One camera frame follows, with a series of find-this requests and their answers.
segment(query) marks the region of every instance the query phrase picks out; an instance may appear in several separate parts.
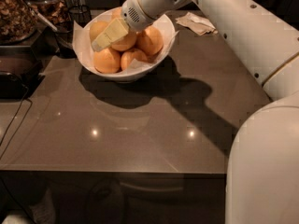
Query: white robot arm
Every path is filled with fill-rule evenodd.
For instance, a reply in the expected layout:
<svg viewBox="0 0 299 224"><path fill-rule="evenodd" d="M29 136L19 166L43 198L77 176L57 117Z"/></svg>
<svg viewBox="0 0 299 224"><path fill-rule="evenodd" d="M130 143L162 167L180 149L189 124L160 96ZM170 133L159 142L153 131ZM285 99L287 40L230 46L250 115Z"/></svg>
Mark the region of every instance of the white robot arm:
<svg viewBox="0 0 299 224"><path fill-rule="evenodd" d="M252 0L193 1L274 101L233 143L226 224L298 223L299 32ZM140 31L188 0L127 0L122 16Z"/></svg>

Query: jar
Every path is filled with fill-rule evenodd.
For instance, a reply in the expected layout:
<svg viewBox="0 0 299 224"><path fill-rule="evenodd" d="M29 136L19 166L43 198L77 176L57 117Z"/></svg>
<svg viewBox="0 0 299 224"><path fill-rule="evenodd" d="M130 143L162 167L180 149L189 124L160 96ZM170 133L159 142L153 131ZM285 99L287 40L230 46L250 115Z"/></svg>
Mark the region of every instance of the jar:
<svg viewBox="0 0 299 224"><path fill-rule="evenodd" d="M29 37L36 30L36 23L23 0L0 0L0 45Z"/></svg>
<svg viewBox="0 0 299 224"><path fill-rule="evenodd" d="M26 0L27 4L41 13L55 26L69 30L70 15L65 0Z"/></svg>

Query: cord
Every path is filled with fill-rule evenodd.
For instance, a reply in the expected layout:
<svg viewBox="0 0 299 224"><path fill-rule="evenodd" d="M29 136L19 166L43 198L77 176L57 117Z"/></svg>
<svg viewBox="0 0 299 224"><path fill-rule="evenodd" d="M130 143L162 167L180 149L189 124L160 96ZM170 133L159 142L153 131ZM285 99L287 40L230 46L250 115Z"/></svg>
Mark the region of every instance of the cord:
<svg viewBox="0 0 299 224"><path fill-rule="evenodd" d="M24 208L21 203L18 202L18 200L12 195L11 191L9 190L7 184L5 183L5 181L3 180L3 178L0 176L0 180L3 184L3 186L5 187L8 195L11 197L11 199L21 208L21 210L28 216L28 218L34 223L37 224L30 216L30 214L27 212L26 208Z"/></svg>
<svg viewBox="0 0 299 224"><path fill-rule="evenodd" d="M4 131L3 137L2 137L2 139L1 139L1 141L0 141L0 146L2 146L2 143L3 143L3 141L4 141L4 139L5 139L6 135L7 135L8 130L9 130L9 128L10 128L10 126L11 126L13 120L17 117L17 115L18 115L18 113L19 113L19 111L20 111L20 109L21 109L22 102L25 100L25 97L26 97L26 95L27 95L28 92L29 92L29 88L28 88L28 87L26 87L26 86L24 86L24 85L23 85L23 87L26 89L26 92L24 93L23 97L21 98L21 102L20 102L20 104L19 104L19 106L18 106L18 108L17 108L17 110L16 110L14 116L12 117L10 123L8 124L6 130ZM18 126L17 129L16 129L16 131L14 132L14 134L12 134L11 138L9 139L6 148L4 149L4 151L2 152L2 154L1 154L1 156L0 156L0 160L2 159L3 155L4 155L5 152L7 151L7 148L9 147L9 144L10 144L11 140L13 139L13 137L14 137L15 134L16 134L16 132L17 132L17 131L19 130L19 128L21 127L22 122L24 121L25 117L27 116L27 114L28 114L28 112L29 112L29 110L30 110L30 108L31 108L31 106L32 106L32 101L29 100L29 99L26 99L26 100L27 100L28 102L30 102L30 106L29 106L29 108L27 109L25 115L23 116L23 118L22 118L22 120L21 120L19 126Z"/></svg>

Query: white bowl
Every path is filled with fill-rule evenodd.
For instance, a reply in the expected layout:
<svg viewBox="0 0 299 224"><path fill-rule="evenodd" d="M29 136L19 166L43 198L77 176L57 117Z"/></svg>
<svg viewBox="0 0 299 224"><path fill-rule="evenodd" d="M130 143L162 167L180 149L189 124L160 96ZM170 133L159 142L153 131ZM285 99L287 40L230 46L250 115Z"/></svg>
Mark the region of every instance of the white bowl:
<svg viewBox="0 0 299 224"><path fill-rule="evenodd" d="M92 73L109 80L116 82L133 82L148 72L152 71L158 64L168 55L170 49L174 45L176 31L173 22L163 15L152 25L158 28L163 36L164 46L162 50L156 55L153 63L142 63L137 60L132 61L124 71L114 74L103 74L98 72L93 65L93 49L89 38L89 30L93 22L95 21L110 21L111 14L114 9L106 11L92 21L90 21L84 28L78 24L74 24L74 37L73 37L73 49L77 54L80 63Z"/></svg>

